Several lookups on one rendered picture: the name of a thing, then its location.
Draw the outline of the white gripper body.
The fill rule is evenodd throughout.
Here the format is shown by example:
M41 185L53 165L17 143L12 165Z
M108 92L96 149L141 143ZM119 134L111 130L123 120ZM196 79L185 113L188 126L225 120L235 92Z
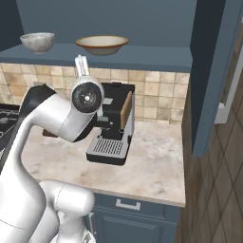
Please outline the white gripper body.
M79 77L83 77L83 76L88 76L89 75L87 59L86 59L85 56L78 55L75 58L75 65L76 65Z

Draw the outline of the large beige brown-rimmed bowl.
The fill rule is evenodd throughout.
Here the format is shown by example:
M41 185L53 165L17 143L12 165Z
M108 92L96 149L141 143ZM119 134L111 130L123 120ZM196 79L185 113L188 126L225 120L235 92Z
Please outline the large beige brown-rimmed bowl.
M112 55L117 53L129 40L122 36L99 35L87 36L76 41L76 45L83 47L92 55Z

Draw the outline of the small grey marbled bowl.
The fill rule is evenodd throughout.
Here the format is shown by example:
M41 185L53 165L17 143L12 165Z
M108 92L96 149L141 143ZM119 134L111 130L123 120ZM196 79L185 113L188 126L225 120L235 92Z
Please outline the small grey marbled bowl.
M55 34L50 32L36 32L22 35L22 44L33 53L47 53L54 44Z

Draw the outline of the black and silver coffee machine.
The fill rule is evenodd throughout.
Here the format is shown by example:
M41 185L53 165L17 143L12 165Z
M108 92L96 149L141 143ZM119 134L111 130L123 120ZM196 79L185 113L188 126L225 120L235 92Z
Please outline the black and silver coffee machine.
M125 164L135 128L135 86L102 83L104 100L95 126L100 128L86 151L92 162Z

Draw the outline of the black hob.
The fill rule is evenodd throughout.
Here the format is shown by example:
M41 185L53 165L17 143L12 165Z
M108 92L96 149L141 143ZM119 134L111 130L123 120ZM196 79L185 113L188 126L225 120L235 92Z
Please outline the black hob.
M9 142L10 135L18 120L19 105L0 103L0 152Z

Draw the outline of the blue drawer front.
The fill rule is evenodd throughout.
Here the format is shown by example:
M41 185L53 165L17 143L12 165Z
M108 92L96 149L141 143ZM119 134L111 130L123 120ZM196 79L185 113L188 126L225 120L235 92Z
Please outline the blue drawer front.
M170 223L177 223L179 217L179 207L159 204L154 202L136 200L132 198L125 198L120 196L108 196L102 194L96 194L96 203L97 207L102 207L109 210L116 210L121 212L127 212L130 214L136 215L146 215L151 216L156 219L160 219L162 221L170 222ZM131 203L134 204L135 202L139 202L141 204L139 211L118 208L116 206L116 200L120 199L123 203Z

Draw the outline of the blue base cupboard door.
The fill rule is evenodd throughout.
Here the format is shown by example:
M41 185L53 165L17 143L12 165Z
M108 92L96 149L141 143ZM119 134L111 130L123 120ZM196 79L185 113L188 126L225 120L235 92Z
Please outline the blue base cupboard door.
M98 243L174 243L174 223L104 212L95 219Z

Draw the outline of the blue wall cupboard shelf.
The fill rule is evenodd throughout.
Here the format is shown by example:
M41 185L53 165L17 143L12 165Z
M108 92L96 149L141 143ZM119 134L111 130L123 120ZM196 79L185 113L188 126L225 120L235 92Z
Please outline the blue wall cupboard shelf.
M189 73L192 65L190 49L184 47L124 46L115 54L96 56L74 44L55 44L46 54L34 54L19 45L1 51L0 63L74 66L78 54L94 68Z

